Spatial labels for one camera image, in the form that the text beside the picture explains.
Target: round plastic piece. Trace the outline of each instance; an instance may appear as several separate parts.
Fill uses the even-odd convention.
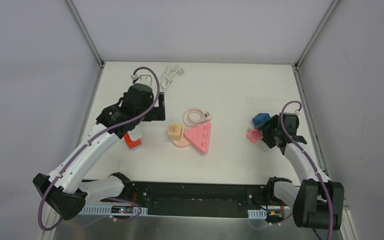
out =
[[[188,146],[190,146],[190,142],[187,141],[183,134],[184,134],[184,131],[186,129],[184,128],[184,126],[182,126],[182,133],[181,133],[181,139],[179,141],[175,141],[173,140],[173,144],[174,146],[178,147],[178,148],[181,148],[181,149],[184,149],[184,148],[187,148]]]

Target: pink charging cable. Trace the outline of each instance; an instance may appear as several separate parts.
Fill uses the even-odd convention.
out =
[[[191,119],[190,118],[191,114],[198,114],[200,119],[199,120]],[[204,112],[202,109],[196,108],[196,107],[187,109],[183,113],[183,122],[188,127],[196,127],[202,124],[203,122],[209,121],[211,119],[212,119],[212,116],[209,114],[209,112]]]

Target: pink object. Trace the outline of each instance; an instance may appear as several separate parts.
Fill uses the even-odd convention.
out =
[[[184,138],[195,145],[203,154],[208,152],[210,135],[210,122],[205,122],[184,132]]]
[[[253,128],[248,130],[246,137],[249,139],[251,143],[254,144],[259,140],[261,140],[263,136],[261,131],[258,131],[257,129]]]

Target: beige block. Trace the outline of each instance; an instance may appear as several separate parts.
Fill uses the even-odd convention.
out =
[[[168,127],[168,137],[171,140],[179,141],[181,139],[182,127],[180,124],[170,124]]]

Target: pink plug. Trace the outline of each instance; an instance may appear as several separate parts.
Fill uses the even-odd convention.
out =
[[[248,138],[248,140],[251,142],[251,143],[256,143],[258,142],[259,140],[261,140],[263,138],[262,136],[262,132],[261,131],[258,131],[257,129],[253,128],[253,129],[248,129],[248,133],[246,134],[246,137]]]

